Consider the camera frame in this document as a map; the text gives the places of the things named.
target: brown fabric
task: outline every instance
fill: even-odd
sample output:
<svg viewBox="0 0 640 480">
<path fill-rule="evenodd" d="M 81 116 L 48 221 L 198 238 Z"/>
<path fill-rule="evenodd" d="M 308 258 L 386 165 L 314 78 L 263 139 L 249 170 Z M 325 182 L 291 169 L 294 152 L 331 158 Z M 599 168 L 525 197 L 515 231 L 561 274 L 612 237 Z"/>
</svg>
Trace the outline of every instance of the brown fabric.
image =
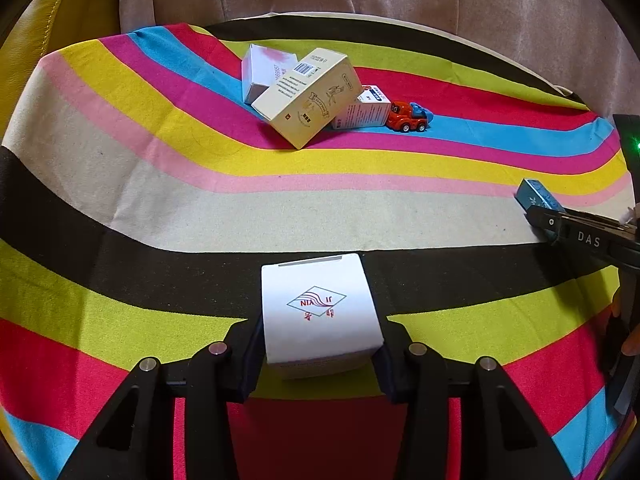
<svg viewBox="0 0 640 480">
<path fill-rule="evenodd" d="M 266 12 L 373 14 L 439 28 L 577 92 L 601 115 L 640 113 L 640 62 L 600 0 L 120 0 L 123 32 Z"/>
</svg>

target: barcode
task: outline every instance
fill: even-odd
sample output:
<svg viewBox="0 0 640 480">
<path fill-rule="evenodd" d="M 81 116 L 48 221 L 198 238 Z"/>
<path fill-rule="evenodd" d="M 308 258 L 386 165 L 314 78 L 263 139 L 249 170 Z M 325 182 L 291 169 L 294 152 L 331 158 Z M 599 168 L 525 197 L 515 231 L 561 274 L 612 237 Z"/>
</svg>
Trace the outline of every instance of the barcode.
<svg viewBox="0 0 640 480">
<path fill-rule="evenodd" d="M 311 72 L 312 70 L 315 72 L 317 69 L 318 69 L 318 67 L 315 67 L 313 65 L 309 65 L 309 63 L 300 63 L 293 70 L 295 70 L 296 72 L 301 73 L 302 75 L 306 75 L 307 73 Z"/>
</svg>

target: striped fabric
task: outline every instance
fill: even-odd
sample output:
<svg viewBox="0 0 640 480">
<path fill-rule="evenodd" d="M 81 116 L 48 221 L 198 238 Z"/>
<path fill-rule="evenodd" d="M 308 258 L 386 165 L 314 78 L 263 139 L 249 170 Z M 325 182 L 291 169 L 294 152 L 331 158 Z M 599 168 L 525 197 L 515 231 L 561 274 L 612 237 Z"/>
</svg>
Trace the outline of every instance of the striped fabric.
<svg viewBox="0 0 640 480">
<path fill-rule="evenodd" d="M 142 357 L 191 356 L 260 309 L 260 266 L 359 251 L 378 307 L 446 357 L 497 358 L 576 478 L 619 421 L 598 336 L 615 269 L 540 244 L 513 199 L 632 204 L 617 132 L 544 80 L 424 30 L 275 16 L 146 28 L 44 57 L 0 148 L 0 404 L 42 480 Z M 424 132 L 323 130 L 299 152 L 241 101 L 249 43 L 350 56 Z M 175 477 L 184 478 L 177 406 Z M 450 404 L 449 479 L 460 471 Z M 230 405 L 243 480 L 392 478 L 404 407 L 372 367 Z M 310 460 L 322 456 L 322 460 Z"/>
</svg>

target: cardboard box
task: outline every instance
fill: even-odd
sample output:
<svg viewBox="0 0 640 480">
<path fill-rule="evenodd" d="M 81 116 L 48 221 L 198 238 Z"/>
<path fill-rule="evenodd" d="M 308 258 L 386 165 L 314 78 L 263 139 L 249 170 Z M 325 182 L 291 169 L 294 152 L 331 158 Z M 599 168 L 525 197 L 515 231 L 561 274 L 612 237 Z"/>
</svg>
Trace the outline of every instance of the cardboard box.
<svg viewBox="0 0 640 480">
<path fill-rule="evenodd" d="M 295 54 L 252 43 L 242 58 L 242 100 L 250 105 L 297 64 Z"/>
<path fill-rule="evenodd" d="M 384 126 L 391 110 L 391 101 L 375 85 L 364 85 L 364 92 L 334 117 L 334 130 Z"/>
<path fill-rule="evenodd" d="M 349 58 L 316 48 L 265 90 L 253 107 L 300 149 L 361 93 Z"/>
<path fill-rule="evenodd" d="M 367 364 L 384 342 L 357 254 L 262 267 L 268 365 L 294 379 Z"/>
</svg>

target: toy car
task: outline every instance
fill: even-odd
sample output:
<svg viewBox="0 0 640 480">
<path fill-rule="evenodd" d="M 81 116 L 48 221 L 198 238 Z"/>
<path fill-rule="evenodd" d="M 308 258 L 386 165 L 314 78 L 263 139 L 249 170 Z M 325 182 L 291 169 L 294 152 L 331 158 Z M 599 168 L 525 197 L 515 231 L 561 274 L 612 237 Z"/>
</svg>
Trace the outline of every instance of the toy car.
<svg viewBox="0 0 640 480">
<path fill-rule="evenodd" d="M 417 103 L 393 101 L 386 118 L 386 126 L 396 132 L 407 133 L 411 130 L 423 132 L 431 121 L 433 121 L 433 114 L 427 108 Z"/>
</svg>

